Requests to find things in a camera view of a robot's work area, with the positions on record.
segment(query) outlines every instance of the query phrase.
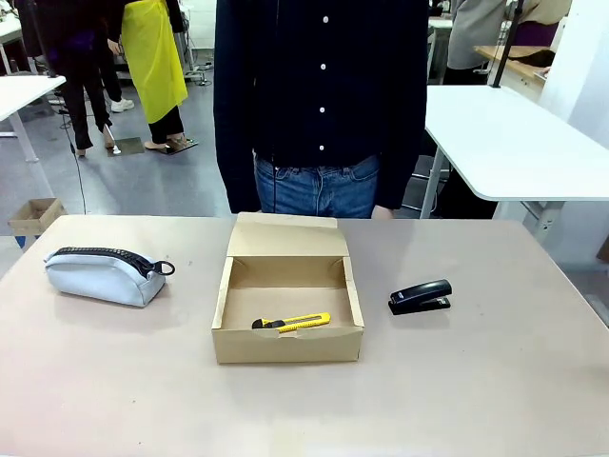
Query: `black stapler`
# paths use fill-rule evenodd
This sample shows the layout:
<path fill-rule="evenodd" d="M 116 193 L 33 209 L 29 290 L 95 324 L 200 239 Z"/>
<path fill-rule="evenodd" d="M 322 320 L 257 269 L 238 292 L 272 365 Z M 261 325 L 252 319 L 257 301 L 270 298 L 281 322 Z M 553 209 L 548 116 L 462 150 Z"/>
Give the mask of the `black stapler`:
<path fill-rule="evenodd" d="M 446 295 L 453 293 L 448 281 L 434 281 L 391 294 L 389 307 L 394 315 L 450 308 Z"/>

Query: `white pillar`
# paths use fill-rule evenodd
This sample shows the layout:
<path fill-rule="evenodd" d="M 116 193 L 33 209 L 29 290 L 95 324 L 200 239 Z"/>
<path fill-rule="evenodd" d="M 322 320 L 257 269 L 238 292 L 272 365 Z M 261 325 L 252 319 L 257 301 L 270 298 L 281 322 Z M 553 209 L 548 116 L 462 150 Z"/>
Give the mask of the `white pillar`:
<path fill-rule="evenodd" d="M 608 148 L 607 154 L 608 81 L 609 2 L 574 0 L 540 105 Z M 563 266 L 593 267 L 608 234 L 609 203 L 567 203 L 543 245 Z"/>

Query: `jeans pocket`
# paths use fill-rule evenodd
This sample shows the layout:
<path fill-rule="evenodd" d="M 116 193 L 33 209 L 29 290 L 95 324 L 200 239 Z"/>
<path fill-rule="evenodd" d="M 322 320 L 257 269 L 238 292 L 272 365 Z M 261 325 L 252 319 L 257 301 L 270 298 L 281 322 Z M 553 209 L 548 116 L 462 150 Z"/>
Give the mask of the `jeans pocket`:
<path fill-rule="evenodd" d="M 275 179 L 276 181 L 283 181 L 290 174 L 292 174 L 293 167 L 277 167 L 275 172 L 273 173 L 273 166 L 270 162 L 267 162 L 262 157 L 256 155 L 256 170 L 270 179 Z"/>
<path fill-rule="evenodd" d="M 379 174 L 379 157 L 372 155 L 362 160 L 358 165 L 349 168 L 352 181 L 368 181 Z"/>

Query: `white sneaker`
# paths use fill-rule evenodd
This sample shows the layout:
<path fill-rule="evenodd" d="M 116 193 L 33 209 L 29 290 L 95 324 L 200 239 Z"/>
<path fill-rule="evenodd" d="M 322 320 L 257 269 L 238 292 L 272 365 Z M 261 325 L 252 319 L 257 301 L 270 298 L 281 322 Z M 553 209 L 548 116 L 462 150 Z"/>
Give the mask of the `white sneaker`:
<path fill-rule="evenodd" d="M 125 100 L 124 98 L 121 98 L 120 102 L 112 102 L 112 112 L 123 112 L 133 108 L 135 108 L 135 104 L 131 100 Z"/>

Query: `zipper pull ring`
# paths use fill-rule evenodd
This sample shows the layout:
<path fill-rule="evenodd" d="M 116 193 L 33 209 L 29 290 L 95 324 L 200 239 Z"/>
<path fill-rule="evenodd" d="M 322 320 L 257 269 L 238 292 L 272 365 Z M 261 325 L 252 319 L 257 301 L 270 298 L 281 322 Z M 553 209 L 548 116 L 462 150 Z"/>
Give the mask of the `zipper pull ring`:
<path fill-rule="evenodd" d="M 167 265 L 170 268 L 170 271 L 164 272 L 163 265 Z M 155 264 L 152 264 L 152 271 L 154 271 L 156 274 L 160 274 L 161 276 L 171 276 L 173 273 L 175 273 L 175 267 L 170 262 L 161 260 Z"/>

